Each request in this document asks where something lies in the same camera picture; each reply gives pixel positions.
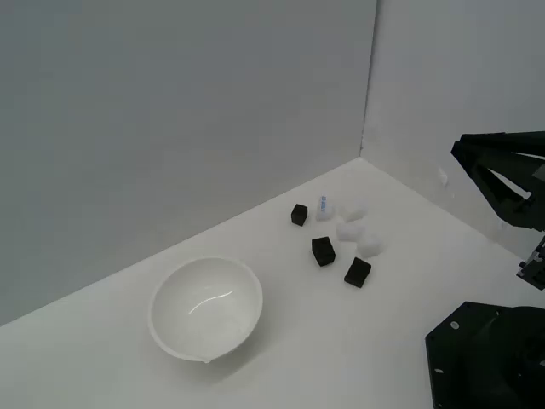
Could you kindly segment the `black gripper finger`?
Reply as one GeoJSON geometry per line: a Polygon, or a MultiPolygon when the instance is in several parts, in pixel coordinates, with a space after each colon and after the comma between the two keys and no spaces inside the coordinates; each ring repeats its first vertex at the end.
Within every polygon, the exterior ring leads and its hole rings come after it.
{"type": "Polygon", "coordinates": [[[476,158],[485,149],[544,157],[544,132],[501,132],[464,134],[461,136],[461,157],[476,158]]]}
{"type": "Polygon", "coordinates": [[[451,154],[503,221],[544,230],[544,157],[485,149],[476,158],[462,158],[461,140],[451,154]]]}

